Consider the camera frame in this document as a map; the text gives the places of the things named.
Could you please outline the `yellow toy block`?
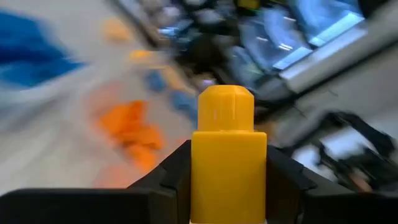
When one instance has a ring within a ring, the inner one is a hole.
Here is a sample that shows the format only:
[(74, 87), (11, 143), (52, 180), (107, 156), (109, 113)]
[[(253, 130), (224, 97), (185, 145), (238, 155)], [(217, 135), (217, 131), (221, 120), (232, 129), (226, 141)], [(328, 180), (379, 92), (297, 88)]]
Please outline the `yellow toy block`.
[(103, 35), (113, 42), (126, 42), (132, 38), (127, 26), (118, 19), (108, 19), (103, 22)]
[(203, 91), (191, 145), (190, 221), (265, 223), (267, 135), (254, 130), (253, 95), (237, 85)]
[(153, 56), (154, 52), (150, 50), (132, 50), (129, 53), (129, 59), (132, 61), (145, 61)]

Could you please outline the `orange toy block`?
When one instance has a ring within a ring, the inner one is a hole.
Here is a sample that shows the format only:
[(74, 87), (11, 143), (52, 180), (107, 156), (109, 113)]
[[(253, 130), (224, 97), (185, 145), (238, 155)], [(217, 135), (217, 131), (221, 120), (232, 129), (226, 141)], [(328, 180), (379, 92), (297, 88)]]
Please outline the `orange toy block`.
[(112, 135), (137, 131), (144, 125), (147, 103), (142, 100), (119, 104), (98, 120), (101, 128)]
[(156, 152), (165, 146), (164, 138), (155, 126), (146, 126), (135, 132), (125, 133), (121, 140), (129, 158), (144, 171), (150, 171), (155, 167)]

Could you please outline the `blue toy block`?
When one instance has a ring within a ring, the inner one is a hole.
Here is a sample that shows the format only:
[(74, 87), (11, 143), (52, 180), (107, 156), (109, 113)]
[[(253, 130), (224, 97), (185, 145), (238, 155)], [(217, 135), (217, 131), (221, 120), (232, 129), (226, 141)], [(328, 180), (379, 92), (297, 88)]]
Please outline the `blue toy block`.
[(173, 109), (181, 111), (193, 123), (197, 123), (198, 108), (197, 99), (184, 91), (173, 90), (170, 94), (170, 101)]
[(167, 87), (160, 70), (149, 70), (146, 73), (144, 80), (146, 87), (154, 92), (161, 92)]
[(43, 21), (0, 10), (0, 82), (31, 88), (84, 65)]

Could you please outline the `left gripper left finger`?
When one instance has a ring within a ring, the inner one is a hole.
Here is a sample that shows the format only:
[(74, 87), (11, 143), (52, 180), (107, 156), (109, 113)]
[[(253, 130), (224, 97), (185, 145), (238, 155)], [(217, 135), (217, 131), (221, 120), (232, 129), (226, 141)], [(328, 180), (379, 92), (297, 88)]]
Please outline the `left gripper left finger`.
[(186, 140), (128, 189), (141, 194), (143, 224), (190, 223), (191, 141)]

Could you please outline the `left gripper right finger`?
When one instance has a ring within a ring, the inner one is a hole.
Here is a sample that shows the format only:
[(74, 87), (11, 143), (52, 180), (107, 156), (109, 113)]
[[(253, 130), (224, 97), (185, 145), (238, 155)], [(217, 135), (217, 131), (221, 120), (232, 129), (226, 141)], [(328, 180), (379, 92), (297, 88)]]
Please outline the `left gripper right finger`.
[(301, 214), (301, 196), (317, 184), (304, 174), (305, 167), (269, 146), (266, 162), (267, 224), (296, 224)]

